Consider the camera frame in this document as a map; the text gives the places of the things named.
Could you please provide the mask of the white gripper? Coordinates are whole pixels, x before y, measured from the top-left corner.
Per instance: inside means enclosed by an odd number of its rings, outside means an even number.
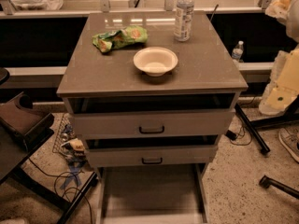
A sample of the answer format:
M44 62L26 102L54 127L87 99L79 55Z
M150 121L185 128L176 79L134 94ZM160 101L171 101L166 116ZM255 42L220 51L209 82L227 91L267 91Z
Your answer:
M274 116L285 111L299 95L299 49L280 51L276 57L259 110Z

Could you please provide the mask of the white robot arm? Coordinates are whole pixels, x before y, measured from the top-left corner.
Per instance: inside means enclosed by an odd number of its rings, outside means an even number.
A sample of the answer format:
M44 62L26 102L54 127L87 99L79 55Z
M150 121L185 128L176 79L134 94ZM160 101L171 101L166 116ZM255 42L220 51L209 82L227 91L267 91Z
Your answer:
M265 14L286 26L286 35L299 44L299 0L276 0ZM285 111L299 95L299 48L280 50L275 58L259 111L274 116Z

